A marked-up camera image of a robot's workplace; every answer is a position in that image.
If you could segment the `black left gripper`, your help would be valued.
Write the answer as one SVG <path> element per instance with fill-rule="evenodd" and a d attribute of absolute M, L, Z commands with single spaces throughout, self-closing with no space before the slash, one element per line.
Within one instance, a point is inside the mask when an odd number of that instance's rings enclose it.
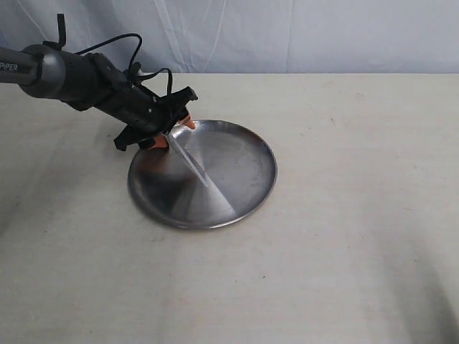
<path fill-rule="evenodd" d="M 166 95 L 158 96 L 141 83 L 155 76 L 132 76 L 121 72 L 103 54 L 94 54 L 93 62 L 100 76 L 98 101 L 94 107 L 125 123 L 114 139 L 115 147 L 124 151 L 137 144 L 142 150 L 168 149 L 165 135 L 176 125 L 195 129 L 186 106 L 198 99 L 190 87 L 171 91 L 172 73 L 168 72 Z"/>

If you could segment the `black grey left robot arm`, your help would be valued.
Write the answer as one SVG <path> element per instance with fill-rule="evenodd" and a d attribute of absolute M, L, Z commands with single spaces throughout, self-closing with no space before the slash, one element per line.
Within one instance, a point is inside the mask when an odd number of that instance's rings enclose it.
<path fill-rule="evenodd" d="M 160 97 L 134 75 L 138 64 L 122 72 L 100 53 L 65 52 L 46 44 L 22 51 L 1 48 L 1 82 L 17 84 L 35 98 L 59 100 L 77 111 L 96 108 L 126 124 L 115 138 L 120 151 L 166 148 L 166 135 L 177 125 L 193 129 L 186 105 L 197 99 L 190 87 Z"/>

